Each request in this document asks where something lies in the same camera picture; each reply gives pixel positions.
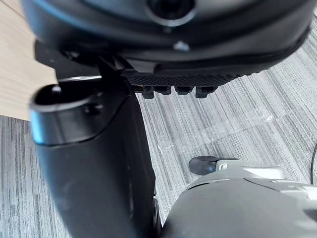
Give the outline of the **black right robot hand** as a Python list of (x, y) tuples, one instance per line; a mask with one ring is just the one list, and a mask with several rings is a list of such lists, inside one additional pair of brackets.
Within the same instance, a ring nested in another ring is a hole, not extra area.
[(74, 238), (314, 238), (317, 187), (281, 167), (194, 157), (160, 222), (136, 94), (199, 99), (292, 55), (314, 0), (24, 0), (35, 58), (57, 84), (31, 98), (44, 178)]

